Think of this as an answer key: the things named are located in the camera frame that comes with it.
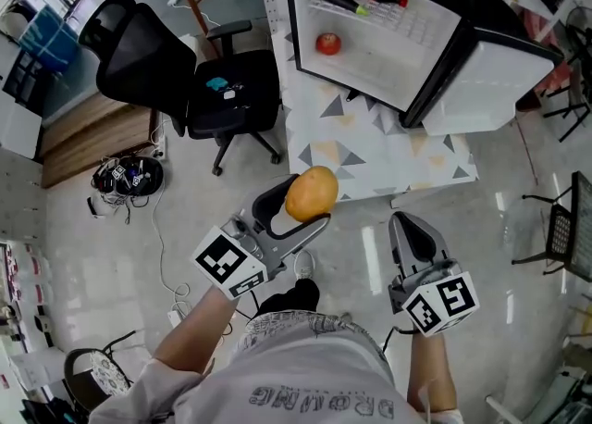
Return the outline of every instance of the black metal chair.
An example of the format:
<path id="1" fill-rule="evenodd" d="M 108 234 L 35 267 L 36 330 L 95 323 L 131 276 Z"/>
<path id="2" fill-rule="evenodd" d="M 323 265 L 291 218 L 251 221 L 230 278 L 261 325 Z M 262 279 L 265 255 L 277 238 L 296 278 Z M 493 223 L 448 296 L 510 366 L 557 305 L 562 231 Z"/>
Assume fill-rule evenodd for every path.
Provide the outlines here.
<path id="1" fill-rule="evenodd" d="M 66 386 L 68 387 L 68 392 L 70 397 L 76 402 L 76 404 L 80 405 L 85 411 L 92 412 L 98 405 L 100 405 L 103 401 L 105 401 L 109 395 L 106 394 L 101 387 L 98 385 L 96 380 L 92 375 L 91 370 L 83 371 L 82 373 L 74 373 L 74 363 L 78 360 L 81 356 L 89 355 L 94 352 L 98 352 L 105 356 L 105 359 L 110 360 L 110 362 L 119 370 L 119 372 L 125 377 L 128 385 L 131 386 L 132 382 L 129 380 L 125 373 L 121 370 L 119 365 L 113 359 L 113 345 L 122 342 L 133 334 L 136 331 L 133 330 L 130 333 L 115 339 L 113 342 L 109 343 L 105 348 L 99 350 L 97 348 L 78 348 L 76 350 L 72 350 L 66 355 L 66 361 L 64 362 L 64 380 L 66 382 Z"/>
<path id="2" fill-rule="evenodd" d="M 568 192 L 572 193 L 572 211 L 557 202 Z M 555 198 L 539 195 L 523 195 L 551 204 L 549 235 L 545 251 L 523 259 L 514 259 L 513 265 L 551 259 L 561 266 L 546 270 L 543 275 L 566 269 L 584 281 L 592 282 L 592 184 L 577 171 L 572 174 L 572 186 Z"/>
<path id="3" fill-rule="evenodd" d="M 125 16 L 114 30 L 104 26 L 104 19 L 111 26 L 114 19 L 104 13 L 122 11 Z M 274 55 L 268 50 L 233 51 L 232 35 L 251 28 L 250 21 L 238 21 L 210 30 L 207 39 L 220 39 L 224 56 L 196 68 L 193 51 L 150 7 L 106 0 L 82 30 L 80 43 L 101 60 L 96 84 L 102 94 L 168 114 L 179 136 L 187 131 L 192 139 L 214 138 L 220 149 L 212 172 L 219 176 L 222 157 L 237 134 L 251 134 L 272 155 L 273 164 L 281 161 L 259 134 L 274 127 L 281 103 Z"/>
<path id="4" fill-rule="evenodd" d="M 568 24 L 565 27 L 565 34 L 573 50 L 572 57 L 567 64 L 572 68 L 570 84 L 547 95 L 547 98 L 568 92 L 569 105 L 565 108 L 557 109 L 546 113 L 543 118 L 550 118 L 562 115 L 563 118 L 574 112 L 576 115 L 575 123 L 562 135 L 559 142 L 574 132 L 590 114 L 590 100 L 592 100 L 592 30 L 586 27 L 587 18 L 583 8 L 576 8 L 573 16 L 568 18 Z"/>

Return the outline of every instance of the patterned cushion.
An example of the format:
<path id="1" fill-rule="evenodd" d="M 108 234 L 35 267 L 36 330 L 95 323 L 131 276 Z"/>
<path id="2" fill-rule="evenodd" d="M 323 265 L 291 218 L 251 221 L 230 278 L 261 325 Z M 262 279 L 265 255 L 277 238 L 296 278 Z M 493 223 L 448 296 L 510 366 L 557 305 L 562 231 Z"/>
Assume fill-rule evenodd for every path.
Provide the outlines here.
<path id="1" fill-rule="evenodd" d="M 101 352 L 92 352 L 90 355 L 92 377 L 103 392 L 111 396 L 127 393 L 130 386 L 125 375 L 117 369 L 115 363 Z"/>

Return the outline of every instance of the chair armrest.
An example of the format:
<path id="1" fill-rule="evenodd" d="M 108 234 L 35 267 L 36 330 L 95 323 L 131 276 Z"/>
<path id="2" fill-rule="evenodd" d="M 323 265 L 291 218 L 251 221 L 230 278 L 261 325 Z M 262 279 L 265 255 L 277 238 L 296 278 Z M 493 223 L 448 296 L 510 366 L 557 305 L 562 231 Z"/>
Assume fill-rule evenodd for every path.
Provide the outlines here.
<path id="1" fill-rule="evenodd" d="M 207 40 L 213 41 L 214 39 L 219 39 L 220 37 L 224 37 L 226 35 L 234 35 L 240 34 L 241 32 L 250 31 L 253 28 L 253 25 L 249 20 L 236 20 L 234 22 L 229 22 L 228 24 L 222 24 L 216 28 L 210 29 L 207 32 Z"/>
<path id="2" fill-rule="evenodd" d="M 208 31 L 206 37 L 208 41 L 214 39 L 222 40 L 222 54 L 224 57 L 230 57 L 234 54 L 234 48 L 232 47 L 232 35 L 239 34 L 241 32 L 250 31 L 253 25 L 249 20 L 237 20 L 235 22 L 229 22 L 228 24 L 222 24 L 217 28 L 213 28 Z"/>

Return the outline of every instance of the gray t-shirt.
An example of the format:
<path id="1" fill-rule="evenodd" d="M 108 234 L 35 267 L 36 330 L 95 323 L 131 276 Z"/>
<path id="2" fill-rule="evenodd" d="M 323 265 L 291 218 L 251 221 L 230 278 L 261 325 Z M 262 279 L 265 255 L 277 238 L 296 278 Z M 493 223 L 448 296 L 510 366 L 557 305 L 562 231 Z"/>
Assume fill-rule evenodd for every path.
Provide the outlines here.
<path id="1" fill-rule="evenodd" d="M 462 424 L 457 410 L 429 422 Z M 252 320 L 228 366 L 207 377 L 151 360 L 124 396 L 112 396 L 91 424 L 421 424 L 394 386 L 386 358 L 361 327 L 301 310 Z"/>

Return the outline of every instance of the person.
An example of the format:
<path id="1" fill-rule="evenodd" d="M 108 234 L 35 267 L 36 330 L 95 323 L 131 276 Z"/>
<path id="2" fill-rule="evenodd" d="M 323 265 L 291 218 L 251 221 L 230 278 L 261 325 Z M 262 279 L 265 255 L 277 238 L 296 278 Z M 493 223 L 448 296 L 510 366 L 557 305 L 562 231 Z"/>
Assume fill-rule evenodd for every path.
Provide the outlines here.
<path id="1" fill-rule="evenodd" d="M 361 327 L 316 313 L 315 260 L 295 258 L 295 286 L 265 300 L 229 364 L 207 370 L 238 301 L 212 287 L 171 331 L 122 396 L 91 414 L 105 423 L 462 423 L 442 334 L 413 336 L 407 402 Z"/>

